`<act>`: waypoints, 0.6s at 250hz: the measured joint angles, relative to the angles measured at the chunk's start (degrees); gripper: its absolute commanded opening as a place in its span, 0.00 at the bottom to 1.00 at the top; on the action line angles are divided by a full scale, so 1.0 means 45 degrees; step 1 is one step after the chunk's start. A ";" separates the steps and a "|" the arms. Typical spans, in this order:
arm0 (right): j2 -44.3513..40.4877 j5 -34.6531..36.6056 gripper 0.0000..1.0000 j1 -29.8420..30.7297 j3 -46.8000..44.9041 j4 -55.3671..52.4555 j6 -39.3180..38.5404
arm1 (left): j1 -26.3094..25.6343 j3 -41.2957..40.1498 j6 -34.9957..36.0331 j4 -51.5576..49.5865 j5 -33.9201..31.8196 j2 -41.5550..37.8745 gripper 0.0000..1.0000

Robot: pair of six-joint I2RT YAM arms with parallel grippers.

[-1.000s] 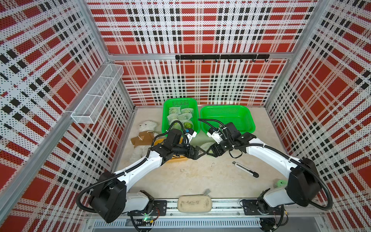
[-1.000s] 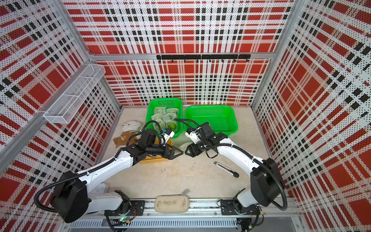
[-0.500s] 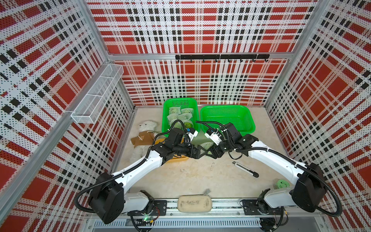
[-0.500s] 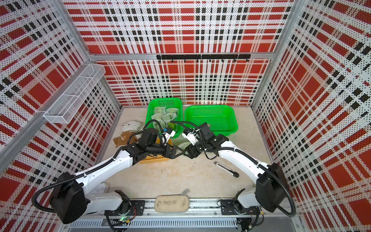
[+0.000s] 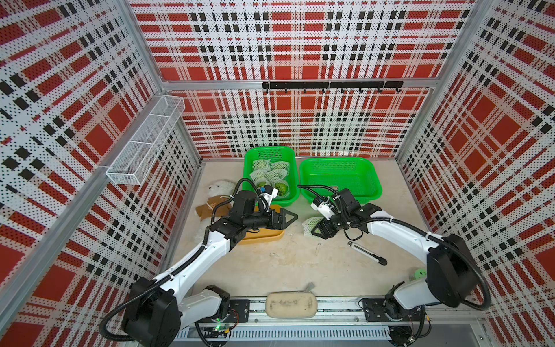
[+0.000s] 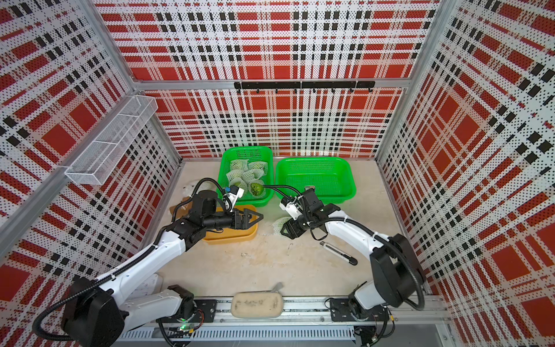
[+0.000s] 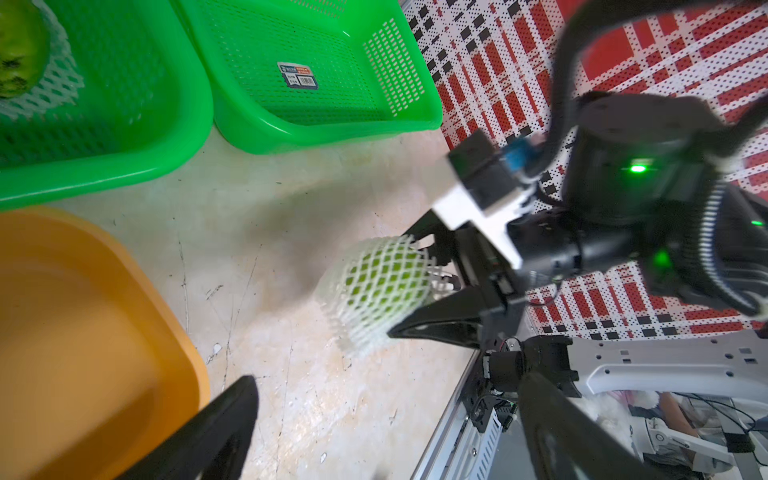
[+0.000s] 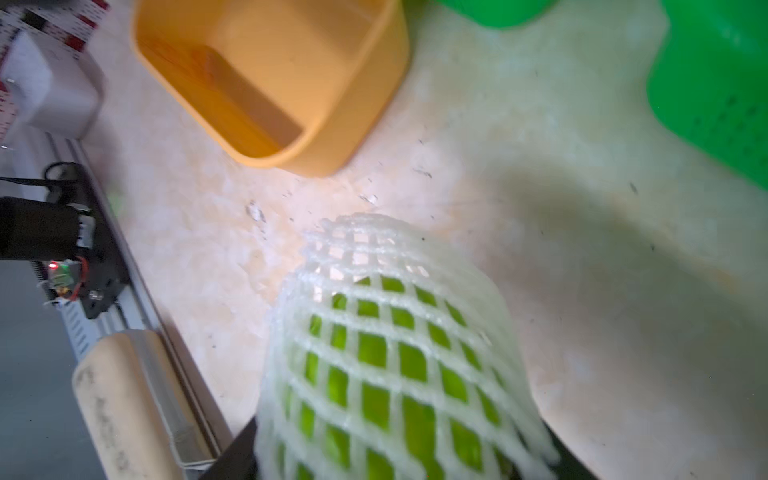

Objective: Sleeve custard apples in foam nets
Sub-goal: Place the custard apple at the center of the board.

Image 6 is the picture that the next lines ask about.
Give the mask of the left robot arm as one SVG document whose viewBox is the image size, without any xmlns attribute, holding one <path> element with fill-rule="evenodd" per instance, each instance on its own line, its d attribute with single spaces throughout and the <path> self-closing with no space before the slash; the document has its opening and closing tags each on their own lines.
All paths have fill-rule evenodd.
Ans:
<svg viewBox="0 0 555 347">
<path fill-rule="evenodd" d="M 202 190 L 201 179 L 180 206 L 189 206 L 181 218 L 174 216 L 153 243 L 116 268 L 70 287 L 69 296 L 51 305 L 33 321 L 32 331 L 47 341 L 76 341 L 81 346 L 111 346 L 118 338 L 146 322 L 175 315 L 185 301 L 185 290 L 172 287 L 147 298 L 142 309 L 130 295 L 171 260 L 191 250 L 209 232 L 248 230 L 264 215 L 235 207 L 244 191 L 237 186 Z"/>
</svg>

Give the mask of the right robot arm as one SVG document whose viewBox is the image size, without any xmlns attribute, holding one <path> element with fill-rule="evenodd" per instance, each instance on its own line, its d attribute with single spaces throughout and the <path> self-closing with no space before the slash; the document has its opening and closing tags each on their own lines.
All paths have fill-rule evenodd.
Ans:
<svg viewBox="0 0 555 347">
<path fill-rule="evenodd" d="M 297 239 L 315 230 L 324 236 L 314 240 L 325 241 L 333 236 L 342 239 L 371 263 L 372 279 L 357 286 L 348 296 L 348 307 L 356 320 L 365 320 L 379 307 L 399 307 L 407 304 L 414 310 L 425 308 L 423 273 L 410 242 L 401 234 L 388 236 L 373 231 L 352 219 L 335 204 L 325 205 L 314 189 L 303 192 L 287 185 L 265 185 L 282 196 L 280 208 L 289 219 L 280 233 Z"/>
</svg>

